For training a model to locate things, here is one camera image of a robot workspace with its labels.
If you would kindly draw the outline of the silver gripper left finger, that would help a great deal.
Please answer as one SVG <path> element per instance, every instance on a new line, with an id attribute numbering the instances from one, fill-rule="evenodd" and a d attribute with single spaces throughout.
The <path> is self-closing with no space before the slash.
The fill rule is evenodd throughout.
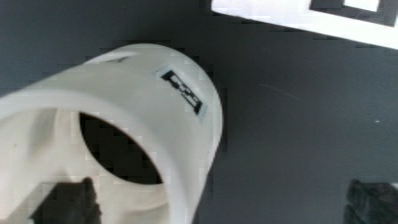
<path id="1" fill-rule="evenodd" d="M 77 183 L 57 183 L 29 221 L 34 224 L 102 224 L 102 209 L 89 177 Z"/>

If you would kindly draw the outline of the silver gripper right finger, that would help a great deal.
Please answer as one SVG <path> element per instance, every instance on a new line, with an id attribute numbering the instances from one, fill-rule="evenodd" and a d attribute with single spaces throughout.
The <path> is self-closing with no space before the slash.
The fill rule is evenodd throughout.
<path id="1" fill-rule="evenodd" d="M 343 224 L 398 224 L 398 188 L 352 180 Z"/>

